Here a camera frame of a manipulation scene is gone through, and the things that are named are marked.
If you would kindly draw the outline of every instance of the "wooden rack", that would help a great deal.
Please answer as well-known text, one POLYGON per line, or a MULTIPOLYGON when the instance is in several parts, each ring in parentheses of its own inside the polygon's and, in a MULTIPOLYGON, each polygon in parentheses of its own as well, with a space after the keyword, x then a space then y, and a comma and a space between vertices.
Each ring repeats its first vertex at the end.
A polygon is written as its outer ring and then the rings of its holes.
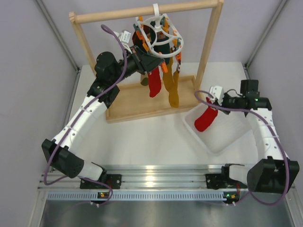
MULTIPOLYGON (((178 84, 179 108, 170 107, 168 92, 164 88, 162 88, 161 92, 157 94, 156 97, 150 98, 149 88, 142 86, 140 83, 118 85, 120 93, 106 113, 108 122, 119 122, 164 114, 180 113, 193 108, 199 103, 194 96, 194 92, 200 88, 202 82, 222 11, 223 1, 224 0, 203 0, 159 5, 161 14, 212 8, 197 75, 180 77, 178 84)), ((153 14, 153 6, 84 15, 77 15, 75 12, 69 14, 72 27, 75 30, 94 74, 96 74, 94 70, 96 60, 92 54, 81 24, 153 14)))

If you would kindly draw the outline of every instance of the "gray wall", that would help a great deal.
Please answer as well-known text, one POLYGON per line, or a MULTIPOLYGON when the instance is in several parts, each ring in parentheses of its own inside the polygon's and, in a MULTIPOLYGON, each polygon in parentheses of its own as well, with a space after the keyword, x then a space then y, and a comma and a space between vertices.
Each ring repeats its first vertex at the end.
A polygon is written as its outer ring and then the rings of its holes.
MULTIPOLYGON (((79 65, 87 64, 83 50, 68 20, 68 14, 78 14, 151 6, 157 2, 167 4, 192 0, 44 0, 72 55, 79 65)), ((215 36, 210 61, 246 62, 263 29, 270 20, 279 0, 226 0, 215 36)), ((211 10, 196 10, 169 14, 170 19, 184 38, 184 62, 198 62, 211 10)), ((133 28, 134 18, 105 21, 111 29, 120 32, 133 28)), ((84 24, 92 51, 97 55, 111 51, 121 56, 113 38, 103 32, 101 23, 84 24)))
MULTIPOLYGON (((303 1, 291 0, 250 67, 273 106, 282 145, 303 166, 303 1)), ((303 170, 296 181, 303 201, 303 170)))
POLYGON ((0 4, 0 220, 27 226, 75 72, 32 0, 0 4))

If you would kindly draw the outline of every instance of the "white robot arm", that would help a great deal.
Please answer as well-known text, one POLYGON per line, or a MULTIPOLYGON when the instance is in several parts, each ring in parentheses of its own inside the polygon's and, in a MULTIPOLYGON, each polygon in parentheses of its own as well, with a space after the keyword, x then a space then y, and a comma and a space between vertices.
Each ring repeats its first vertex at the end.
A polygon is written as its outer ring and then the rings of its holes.
MULTIPOLYGON (((123 79, 135 72, 141 74, 151 72, 164 62, 164 59, 148 55, 137 46, 130 47, 128 51, 127 67, 123 79)), ((87 92, 81 107, 52 141, 45 139, 42 143, 46 160, 49 161, 53 155, 51 166, 69 178, 77 176, 100 182, 104 182, 106 179, 107 171, 105 168, 79 158, 77 151, 96 119, 111 106, 118 95, 117 85, 106 94, 102 95, 102 93, 113 86, 122 75, 123 69, 124 61, 117 62, 110 52, 101 53, 97 57, 95 66, 97 78, 87 92)))
MULTIPOLYGON (((245 116, 251 126, 258 150, 258 162, 253 166, 226 164, 222 167, 222 175, 228 180, 235 180, 248 186, 252 192, 283 193, 285 188, 285 165, 281 154, 276 128, 272 119, 272 107, 268 98, 260 97, 257 80, 242 80, 241 95, 231 97, 220 86, 210 88, 210 100, 217 106, 245 111, 245 116)), ((297 161, 290 161, 285 153, 289 165, 291 187, 299 172, 297 161)))

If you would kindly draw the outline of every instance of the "red sock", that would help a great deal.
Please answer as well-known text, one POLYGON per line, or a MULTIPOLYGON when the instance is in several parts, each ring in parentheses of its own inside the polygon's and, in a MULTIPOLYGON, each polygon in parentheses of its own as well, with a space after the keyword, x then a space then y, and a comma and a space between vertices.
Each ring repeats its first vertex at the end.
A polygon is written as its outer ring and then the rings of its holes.
POLYGON ((161 78, 159 67, 148 74, 148 86, 150 88, 150 97, 155 97, 161 91, 161 78))
MULTIPOLYGON (((208 103, 211 103, 209 98, 206 98, 206 100, 208 103)), ((214 110, 209 106, 205 112, 197 120, 195 120, 195 128, 198 131, 204 131, 213 123, 217 115, 218 110, 214 110)))

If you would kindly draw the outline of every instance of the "white plastic bin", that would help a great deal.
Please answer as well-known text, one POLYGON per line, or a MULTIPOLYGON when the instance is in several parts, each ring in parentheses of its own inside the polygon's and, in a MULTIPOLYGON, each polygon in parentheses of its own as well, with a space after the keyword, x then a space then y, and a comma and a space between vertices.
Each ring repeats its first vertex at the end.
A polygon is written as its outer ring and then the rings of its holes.
POLYGON ((212 155, 222 154, 228 146, 240 139, 250 130, 250 125, 241 112, 231 112, 229 115, 219 111, 213 123, 203 132, 195 126, 195 120, 207 109, 207 105, 200 104, 190 110, 183 122, 193 137, 200 143, 203 150, 212 155))

